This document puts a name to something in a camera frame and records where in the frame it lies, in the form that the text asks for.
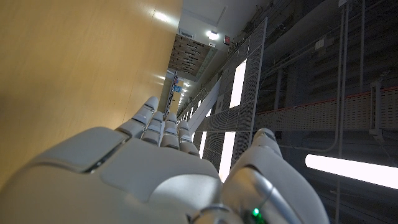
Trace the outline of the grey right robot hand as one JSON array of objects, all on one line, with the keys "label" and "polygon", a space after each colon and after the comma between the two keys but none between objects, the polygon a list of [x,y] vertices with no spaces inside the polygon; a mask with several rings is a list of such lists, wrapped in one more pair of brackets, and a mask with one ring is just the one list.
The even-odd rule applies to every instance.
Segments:
[{"label": "grey right robot hand", "polygon": [[150,97],[118,128],[87,129],[30,160],[1,190],[1,222],[328,223],[270,129],[222,177],[158,104]]}]

